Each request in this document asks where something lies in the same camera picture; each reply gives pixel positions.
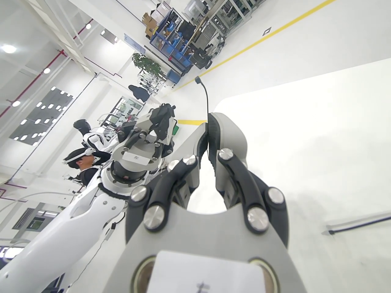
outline black hair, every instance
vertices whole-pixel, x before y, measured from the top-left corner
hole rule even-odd
[[[78,148],[77,150],[74,150],[72,151],[70,154],[68,154],[68,156],[64,159],[65,161],[66,160],[69,160],[75,156],[78,156],[80,154],[83,154],[85,152],[86,148]],[[74,159],[70,162],[67,163],[67,165],[70,167],[70,168],[73,168],[73,169],[79,169],[79,166],[77,165],[77,161],[81,160],[82,157],[78,157],[77,159]]]

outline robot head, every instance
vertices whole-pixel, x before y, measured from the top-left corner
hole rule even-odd
[[[74,122],[74,128],[79,130],[81,135],[85,135],[91,131],[91,125],[86,120],[77,120]]]

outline yellow floor line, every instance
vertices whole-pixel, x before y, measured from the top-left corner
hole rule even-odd
[[[201,125],[202,123],[205,123],[205,120],[178,120],[178,124],[184,124],[184,125]]]
[[[253,44],[249,45],[248,47],[244,48],[243,50],[235,53],[233,56],[227,58],[226,60],[223,60],[221,63],[217,64],[216,66],[213,66],[213,67],[209,68],[208,70],[204,71],[199,76],[201,77],[201,76],[206,75],[207,73],[210,73],[212,70],[215,70],[217,67],[220,67],[221,65],[223,65],[223,64],[227,63],[228,61],[236,58],[237,56],[241,55],[242,53],[246,52],[247,50],[255,47],[258,44],[260,44],[261,42],[263,42],[263,41],[271,38],[272,36],[280,33],[281,31],[285,30],[286,28],[289,28],[290,26],[298,23],[302,19],[307,18],[311,14],[315,13],[316,11],[319,11],[320,9],[324,8],[325,6],[328,6],[329,4],[333,3],[334,1],[336,1],[336,0],[326,0],[326,1],[324,1],[323,3],[321,3],[318,6],[314,7],[310,11],[307,11],[306,13],[300,15],[299,17],[297,17],[296,19],[292,20],[291,22],[288,22],[286,25],[283,25],[282,27],[278,28],[277,30],[272,31],[268,35],[264,36],[263,38],[259,39],[258,41],[254,42]],[[173,90],[171,93],[180,90],[181,88],[185,87],[186,85],[190,84],[191,82],[194,82],[194,79],[192,79],[191,81],[187,82],[186,84],[183,84],[182,86],[178,87],[177,89]]]

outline antenna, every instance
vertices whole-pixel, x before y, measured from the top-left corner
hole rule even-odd
[[[195,81],[197,84],[201,84],[202,87],[204,87],[205,94],[206,94],[206,110],[208,111],[208,112],[207,112],[207,115],[206,115],[206,120],[209,121],[209,120],[208,120],[208,118],[209,118],[209,99],[208,99],[208,92],[207,92],[206,87],[205,87],[205,85],[203,84],[203,82],[201,81],[201,78],[200,78],[199,76],[197,76],[197,77],[194,79],[194,81]]]

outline cardboard box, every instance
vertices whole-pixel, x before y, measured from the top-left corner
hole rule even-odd
[[[143,15],[142,23],[145,24],[147,27],[145,28],[145,33],[149,38],[153,36],[155,33],[155,29],[158,26],[158,23],[154,18],[152,18],[148,13]]]

